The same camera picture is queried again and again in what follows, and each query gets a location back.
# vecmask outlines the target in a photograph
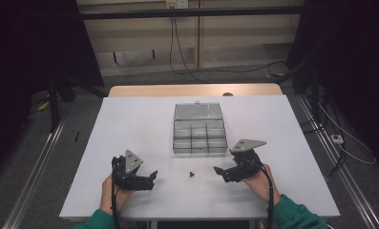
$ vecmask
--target human hand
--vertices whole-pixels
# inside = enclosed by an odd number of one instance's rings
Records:
[[[270,172],[270,167],[267,164],[263,165],[266,169],[266,172],[268,173],[270,179],[272,180],[273,185],[273,204],[281,200],[281,194],[279,193],[278,189],[276,188],[275,181],[273,180],[272,173]],[[251,188],[251,190],[263,201],[269,202],[269,182],[267,181],[266,175],[263,173],[263,171],[259,171],[256,175],[245,178],[242,180],[246,185]]]
[[[124,190],[115,186],[115,192],[117,193],[116,205],[117,211],[119,212],[134,190]],[[102,197],[100,199],[99,209],[109,215],[112,214],[112,174],[102,183]]]

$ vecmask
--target gray floor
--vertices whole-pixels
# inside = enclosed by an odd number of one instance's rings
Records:
[[[243,71],[258,67],[260,66],[225,67],[219,68],[219,70]],[[269,71],[283,73],[286,68],[283,64],[275,64],[269,69],[265,68],[249,73],[207,72],[194,73],[194,76],[211,83],[262,83],[270,81],[265,77]],[[105,77],[104,80],[106,90],[114,85],[200,83],[189,74],[180,75],[173,72],[129,74]],[[286,81],[281,87],[287,94],[299,122],[308,121],[309,118],[299,103],[298,95],[292,92],[291,81]],[[78,92],[78,96],[73,104],[60,103],[62,108],[66,109],[71,105],[72,109],[49,163],[37,184],[32,201],[20,223],[20,228],[72,228],[75,226],[75,223],[61,219],[58,215],[84,153],[102,101],[101,98],[85,94],[79,89],[75,89],[75,91]],[[352,127],[348,126],[347,119],[342,116],[342,109],[337,109],[337,111],[344,129],[352,132]],[[302,129],[308,130],[311,129],[311,126],[306,125]],[[26,183],[33,165],[46,143],[49,130],[49,110],[31,114],[25,130],[13,147],[6,163],[0,167],[0,228],[4,225],[12,205]],[[326,130],[329,133],[334,132],[330,124],[327,124]],[[331,170],[332,164],[323,145],[315,133],[305,134],[305,138],[323,175],[326,175]],[[347,138],[346,143],[349,151],[370,160],[370,155],[354,140]],[[379,217],[379,163],[367,165],[348,157],[346,165]],[[338,174],[335,174],[327,182],[327,185],[341,212],[340,217],[327,219],[327,221],[335,228],[368,228]],[[129,228],[134,228],[134,226],[134,223],[128,225]]]

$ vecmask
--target floor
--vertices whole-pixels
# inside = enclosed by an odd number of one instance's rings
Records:
[[[285,52],[279,52],[282,54],[277,54],[272,59],[285,59]],[[190,58],[190,51],[184,53],[186,53],[184,58]],[[232,59],[238,56],[238,59],[241,60],[243,56],[241,51],[235,55],[230,54],[230,56],[223,56],[224,52],[216,53],[219,54],[214,57],[216,60],[231,59],[225,61],[224,64],[209,66],[218,67],[213,70],[222,70],[221,72],[197,72],[193,75],[176,74],[170,71],[169,52],[165,52],[164,57],[159,58],[159,63],[155,67],[147,66],[142,59],[150,58],[149,61],[151,61],[151,55],[148,57],[148,53],[136,53],[136,60],[132,59],[121,63],[123,68],[118,69],[121,72],[116,73],[109,70],[109,75],[104,77],[105,90],[109,90],[114,85],[200,83],[197,78],[213,83],[266,83],[272,81],[271,78],[266,77],[267,73],[285,73],[287,71],[283,63],[276,63],[269,68],[257,70],[272,59],[256,60],[252,65],[247,62],[248,65],[237,66],[239,62]],[[107,58],[110,58],[107,64],[114,66],[112,56]],[[172,59],[174,63],[181,61],[179,55],[173,56]],[[179,73],[184,73],[182,70],[184,67],[176,67]],[[370,165],[348,156],[345,166],[333,176],[327,177],[341,150],[332,149],[330,142],[326,141],[326,135],[339,134],[339,129],[331,121],[328,121],[323,129],[311,132],[314,128],[319,127],[319,124],[311,121],[308,93],[294,94],[291,80],[282,84],[281,88],[301,123],[302,131],[306,132],[307,143],[341,212],[340,217],[326,219],[327,222],[335,228],[379,228],[379,162]],[[66,117],[62,123],[61,134],[53,136],[49,133],[51,128],[49,109],[31,113],[17,144],[13,146],[5,164],[0,167],[0,228],[72,228],[75,226],[74,222],[60,219],[58,214],[95,125],[95,118],[102,99],[78,88],[74,90],[77,93],[74,103],[60,102],[59,104],[62,116]],[[41,95],[36,94],[32,100],[38,97]],[[336,111],[343,129],[351,133],[351,136],[345,136],[347,150],[359,158],[372,160],[372,155],[368,153],[367,149],[354,139],[363,141],[353,132],[353,127],[349,126],[347,118],[343,116],[342,108],[337,107],[335,102],[332,102],[332,105],[334,110],[330,108],[330,105],[327,106],[328,114],[334,117],[333,111]],[[321,112],[321,116],[324,119],[325,114]],[[47,145],[50,137],[55,138],[53,146]],[[49,154],[42,158],[41,153],[44,149],[48,149]],[[41,167],[34,167],[37,161],[44,161]],[[36,170],[41,170],[40,176],[31,176]],[[34,187],[24,189],[25,185],[29,184],[28,181],[31,177],[33,177]],[[26,198],[25,204],[17,205],[17,200],[22,197],[22,190],[29,190],[30,198]],[[13,212],[12,209],[16,206],[19,208]],[[195,227],[189,222],[184,225],[187,228]],[[136,228],[136,226],[135,222],[126,223],[126,227],[129,229]],[[207,227],[214,228],[213,224],[207,224]],[[166,224],[165,226],[164,224],[163,228],[173,228],[173,225]]]

